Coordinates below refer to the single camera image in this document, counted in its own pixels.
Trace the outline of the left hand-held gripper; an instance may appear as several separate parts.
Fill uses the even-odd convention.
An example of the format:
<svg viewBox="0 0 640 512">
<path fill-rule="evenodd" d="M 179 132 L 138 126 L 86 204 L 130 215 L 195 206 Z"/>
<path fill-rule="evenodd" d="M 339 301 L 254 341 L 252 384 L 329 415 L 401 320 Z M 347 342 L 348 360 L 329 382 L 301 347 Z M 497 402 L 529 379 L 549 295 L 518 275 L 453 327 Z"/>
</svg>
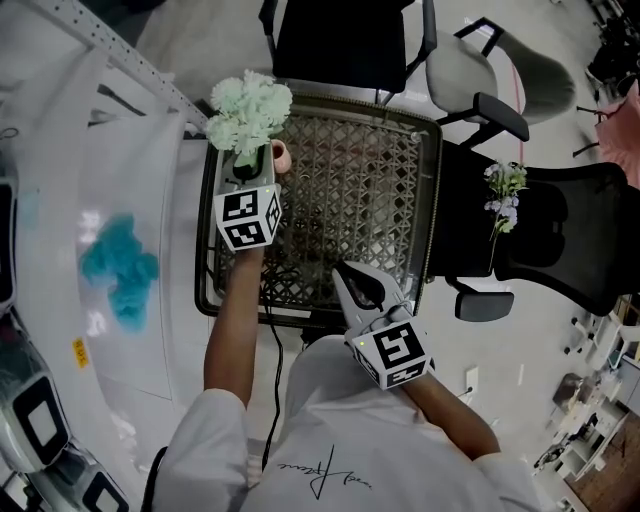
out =
<svg viewBox="0 0 640 512">
<path fill-rule="evenodd" d="M 219 151 L 215 167 L 216 189 L 241 189 L 243 181 L 234 174 L 237 155 Z M 268 246 L 274 241 L 282 216 L 281 187 L 275 181 L 273 148 L 270 142 L 256 153 L 250 183 L 263 185 L 213 198 L 217 229 L 230 250 Z"/>
</svg>

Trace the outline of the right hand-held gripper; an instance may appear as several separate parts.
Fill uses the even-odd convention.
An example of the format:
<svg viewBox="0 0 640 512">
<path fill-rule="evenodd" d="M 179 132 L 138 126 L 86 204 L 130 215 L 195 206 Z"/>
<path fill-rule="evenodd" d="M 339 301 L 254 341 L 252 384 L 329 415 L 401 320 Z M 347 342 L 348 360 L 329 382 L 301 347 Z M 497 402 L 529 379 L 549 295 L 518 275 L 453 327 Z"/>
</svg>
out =
<svg viewBox="0 0 640 512">
<path fill-rule="evenodd" d="M 332 278 L 349 327 L 362 325 L 365 313 L 387 310 L 403 301 L 394 278 L 368 264 L 340 261 Z M 356 361 L 382 390 L 435 373 L 435 360 L 427 351 L 427 333 L 407 303 L 391 307 L 359 333 L 348 332 L 347 343 Z"/>
</svg>

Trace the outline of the pink vase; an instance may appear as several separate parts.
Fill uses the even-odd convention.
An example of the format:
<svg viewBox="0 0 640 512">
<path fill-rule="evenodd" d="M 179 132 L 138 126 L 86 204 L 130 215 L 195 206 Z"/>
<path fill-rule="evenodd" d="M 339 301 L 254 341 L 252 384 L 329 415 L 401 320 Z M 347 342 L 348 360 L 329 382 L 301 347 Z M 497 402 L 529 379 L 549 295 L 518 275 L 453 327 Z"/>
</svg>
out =
<svg viewBox="0 0 640 512">
<path fill-rule="evenodd" d="M 279 139 L 271 140 L 273 168 L 276 174 L 287 173 L 292 166 L 290 152 L 284 142 Z"/>
</svg>

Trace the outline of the white flowers bunch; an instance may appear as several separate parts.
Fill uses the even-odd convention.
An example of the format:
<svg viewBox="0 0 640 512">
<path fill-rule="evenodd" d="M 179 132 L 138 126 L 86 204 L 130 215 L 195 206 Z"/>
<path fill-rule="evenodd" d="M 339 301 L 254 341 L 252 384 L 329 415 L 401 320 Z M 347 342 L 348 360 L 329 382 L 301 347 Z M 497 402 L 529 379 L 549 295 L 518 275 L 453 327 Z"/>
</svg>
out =
<svg viewBox="0 0 640 512">
<path fill-rule="evenodd" d="M 253 167 L 258 151 L 282 130 L 292 101 L 290 88 L 270 76 L 245 70 L 241 78 L 225 78 L 211 90 L 207 138 L 217 150 L 234 153 L 236 167 Z"/>
</svg>

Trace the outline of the person's left forearm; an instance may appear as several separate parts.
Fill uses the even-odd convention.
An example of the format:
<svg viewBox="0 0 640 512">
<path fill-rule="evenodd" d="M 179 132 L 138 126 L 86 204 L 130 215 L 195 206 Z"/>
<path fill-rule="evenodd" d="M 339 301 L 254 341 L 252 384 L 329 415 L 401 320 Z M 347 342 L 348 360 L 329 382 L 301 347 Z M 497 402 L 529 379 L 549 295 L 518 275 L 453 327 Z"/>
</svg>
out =
<svg viewBox="0 0 640 512">
<path fill-rule="evenodd" d="M 262 247 L 236 254 L 203 366 L 204 389 L 228 391 L 244 405 L 253 387 L 263 258 Z"/>
</svg>

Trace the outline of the person's right forearm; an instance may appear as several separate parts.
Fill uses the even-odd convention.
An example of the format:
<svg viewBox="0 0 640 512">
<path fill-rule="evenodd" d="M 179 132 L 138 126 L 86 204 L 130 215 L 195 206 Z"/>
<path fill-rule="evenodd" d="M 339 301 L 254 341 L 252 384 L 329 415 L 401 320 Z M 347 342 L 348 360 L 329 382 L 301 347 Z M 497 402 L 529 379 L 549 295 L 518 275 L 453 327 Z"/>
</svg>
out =
<svg viewBox="0 0 640 512">
<path fill-rule="evenodd" d="M 402 388 L 427 420 L 441 428 L 470 460 L 501 452 L 491 427 L 433 375 L 425 374 Z"/>
</svg>

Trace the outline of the wicker glass-top table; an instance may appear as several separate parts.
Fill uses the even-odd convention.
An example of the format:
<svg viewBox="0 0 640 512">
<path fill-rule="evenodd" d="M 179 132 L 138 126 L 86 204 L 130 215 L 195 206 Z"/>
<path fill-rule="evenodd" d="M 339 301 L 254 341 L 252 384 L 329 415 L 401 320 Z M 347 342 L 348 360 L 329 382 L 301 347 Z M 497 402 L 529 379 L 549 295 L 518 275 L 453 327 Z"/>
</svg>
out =
<svg viewBox="0 0 640 512">
<path fill-rule="evenodd" d="M 263 323 L 345 327 L 331 273 L 341 261 L 391 275 L 421 299 L 443 146 L 431 119 L 355 99 L 297 94 L 283 129 L 292 167 L 265 253 Z"/>
</svg>

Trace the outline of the person's white shirt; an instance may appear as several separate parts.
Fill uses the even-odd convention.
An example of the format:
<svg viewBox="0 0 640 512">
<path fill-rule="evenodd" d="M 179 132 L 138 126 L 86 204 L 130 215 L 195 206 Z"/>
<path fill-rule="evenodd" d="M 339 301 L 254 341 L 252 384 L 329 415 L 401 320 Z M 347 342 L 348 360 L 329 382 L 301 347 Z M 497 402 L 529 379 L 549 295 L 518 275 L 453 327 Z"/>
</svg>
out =
<svg viewBox="0 0 640 512">
<path fill-rule="evenodd" d="M 470 459 L 335 336 L 295 359 L 285 412 L 251 484 L 244 404 L 202 392 L 159 466 L 152 512 L 540 512 L 524 462 Z"/>
</svg>

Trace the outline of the black mesh office chair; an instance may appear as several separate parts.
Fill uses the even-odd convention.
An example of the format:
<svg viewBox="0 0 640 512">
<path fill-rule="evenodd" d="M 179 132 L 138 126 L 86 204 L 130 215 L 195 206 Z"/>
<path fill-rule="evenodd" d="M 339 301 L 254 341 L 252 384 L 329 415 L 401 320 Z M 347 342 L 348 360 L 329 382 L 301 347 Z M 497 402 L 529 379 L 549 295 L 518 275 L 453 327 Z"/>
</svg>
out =
<svg viewBox="0 0 640 512">
<path fill-rule="evenodd" d="M 278 79 L 386 91 L 375 100 L 385 105 L 437 48 L 433 0 L 422 0 L 423 35 L 412 61 L 403 10 L 415 0 L 287 0 L 275 33 L 278 1 L 262 0 L 258 14 Z"/>
</svg>

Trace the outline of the purple flower sprig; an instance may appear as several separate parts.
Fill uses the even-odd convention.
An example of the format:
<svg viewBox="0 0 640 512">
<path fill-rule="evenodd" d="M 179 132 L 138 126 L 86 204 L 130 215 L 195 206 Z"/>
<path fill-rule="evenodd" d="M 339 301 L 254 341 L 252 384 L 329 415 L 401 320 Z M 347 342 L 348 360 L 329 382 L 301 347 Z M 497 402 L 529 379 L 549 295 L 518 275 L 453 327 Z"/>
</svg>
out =
<svg viewBox="0 0 640 512">
<path fill-rule="evenodd" d="M 485 169 L 484 180 L 490 191 L 484 210 L 493 215 L 489 260 L 492 269 L 499 236 L 510 233 L 518 223 L 518 194 L 526 189 L 527 170 L 520 163 L 496 162 Z"/>
</svg>

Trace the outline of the white metal shelf rack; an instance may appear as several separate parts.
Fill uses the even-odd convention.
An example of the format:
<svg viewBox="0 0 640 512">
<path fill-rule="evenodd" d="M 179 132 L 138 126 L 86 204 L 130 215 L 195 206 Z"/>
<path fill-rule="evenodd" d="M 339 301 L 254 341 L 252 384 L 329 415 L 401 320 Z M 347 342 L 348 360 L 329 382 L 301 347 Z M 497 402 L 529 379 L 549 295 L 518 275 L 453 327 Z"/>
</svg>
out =
<svg viewBox="0 0 640 512">
<path fill-rule="evenodd" d="M 14 305 L 49 367 L 71 436 L 139 509 L 181 412 L 174 391 L 174 178 L 202 115 L 78 0 L 0 0 L 0 130 L 17 181 Z M 80 257 L 118 214 L 159 261 L 147 321 L 129 332 Z M 90 364 L 78 367 L 82 338 Z"/>
</svg>

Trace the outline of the black high-back office chair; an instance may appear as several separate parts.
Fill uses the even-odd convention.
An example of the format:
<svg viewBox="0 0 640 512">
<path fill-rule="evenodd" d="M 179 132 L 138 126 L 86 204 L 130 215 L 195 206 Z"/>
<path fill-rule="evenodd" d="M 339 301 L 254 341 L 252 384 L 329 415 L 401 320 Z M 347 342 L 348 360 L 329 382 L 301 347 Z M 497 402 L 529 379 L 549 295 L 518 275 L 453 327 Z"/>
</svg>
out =
<svg viewBox="0 0 640 512">
<path fill-rule="evenodd" d="M 598 316 L 640 294 L 640 189 L 618 165 L 528 168 L 517 224 L 493 238 L 492 159 L 450 142 L 442 157 L 428 275 L 530 281 Z"/>
</svg>

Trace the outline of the grey shell chair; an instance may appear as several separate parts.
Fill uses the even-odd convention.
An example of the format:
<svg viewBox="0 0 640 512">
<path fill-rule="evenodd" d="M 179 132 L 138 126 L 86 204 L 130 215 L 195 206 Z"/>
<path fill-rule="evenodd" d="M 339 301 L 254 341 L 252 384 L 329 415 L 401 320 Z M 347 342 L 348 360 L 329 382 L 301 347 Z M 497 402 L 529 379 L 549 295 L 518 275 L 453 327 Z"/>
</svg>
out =
<svg viewBox="0 0 640 512">
<path fill-rule="evenodd" d="M 479 125 L 463 145 L 478 146 L 507 132 L 522 142 L 529 127 L 569 110 L 576 86 L 567 69 L 522 43 L 495 22 L 483 17 L 459 31 L 439 31 L 437 46 L 426 64 L 426 83 L 432 102 L 446 115 L 442 126 L 457 121 Z M 518 111 L 498 98 L 498 82 L 488 56 L 502 50 L 511 61 L 522 85 L 524 107 Z"/>
</svg>

